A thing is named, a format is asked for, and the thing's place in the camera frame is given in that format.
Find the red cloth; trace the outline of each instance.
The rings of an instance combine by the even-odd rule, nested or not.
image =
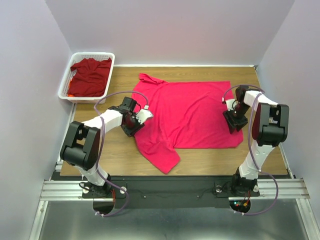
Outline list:
[[[140,153],[167,174],[179,161],[177,149],[234,148],[244,139],[242,131],[229,133],[222,104],[229,81],[166,82],[141,73],[134,91],[149,99],[154,117],[135,135]],[[134,93],[141,105],[145,99]],[[232,99],[231,91],[226,95]]]
[[[100,97],[105,93],[112,60],[83,59],[73,64],[76,70],[69,85],[68,95],[74,97]]]

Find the gray wall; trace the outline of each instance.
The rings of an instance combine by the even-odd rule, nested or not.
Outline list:
[[[258,64],[294,0],[46,0],[72,52],[116,64]]]
[[[258,76],[267,95],[290,107],[283,144],[294,174],[303,177],[320,223],[320,1],[296,0],[266,51]]]
[[[70,104],[58,87],[71,51],[43,0],[0,2],[0,233],[29,239]]]

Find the plastic basket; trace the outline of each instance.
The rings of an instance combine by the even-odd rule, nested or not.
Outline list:
[[[68,96],[69,82],[70,82],[71,78],[77,72],[76,70],[71,71],[70,67],[75,63],[79,63],[82,59],[89,59],[89,58],[93,58],[97,61],[108,60],[108,59],[112,60],[110,72],[109,72],[109,77],[108,77],[108,81],[105,86],[104,94],[102,96],[92,96],[92,97],[76,97],[76,96],[70,97],[70,96]],[[72,102],[74,104],[95,104],[97,101],[99,101],[100,99],[105,97],[108,93],[111,75],[112,75],[112,71],[114,69],[114,63],[115,63],[115,55],[111,52],[77,52],[77,53],[73,54],[71,56],[71,59],[67,65],[66,69],[65,69],[65,72],[64,72],[61,84],[60,84],[60,88],[59,88],[59,92],[58,92],[59,98],[69,100],[70,102]]]

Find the pink fabric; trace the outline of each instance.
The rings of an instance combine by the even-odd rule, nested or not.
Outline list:
[[[229,133],[223,116],[222,96],[231,87],[229,81],[166,82],[144,73],[139,79],[133,90],[148,97],[154,117],[135,134],[135,141],[140,153],[163,173],[180,161],[175,148],[234,148],[243,141],[242,131]],[[139,94],[132,97],[145,105]],[[225,99],[231,98],[230,91]]]

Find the wooden tabletop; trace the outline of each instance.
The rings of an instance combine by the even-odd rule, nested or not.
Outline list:
[[[130,91],[139,81],[139,73],[146,73],[167,82],[187,81],[230,81],[231,85],[253,84],[259,86],[253,67],[115,67],[108,93]],[[121,104],[125,96],[118,94],[100,104],[104,112],[110,106]],[[78,104],[74,120],[83,122],[97,116],[93,104]],[[248,154],[248,125],[243,129],[244,141],[236,148],[226,149],[176,149],[180,162],[169,172],[170,176],[183,175],[233,175]],[[100,165],[113,176],[163,176],[164,173],[153,166],[138,151],[135,139],[127,137],[120,127],[105,136]],[[285,175],[287,170],[282,154],[277,147],[267,158],[263,171],[274,175]],[[61,176],[80,176],[77,169],[63,163]]]

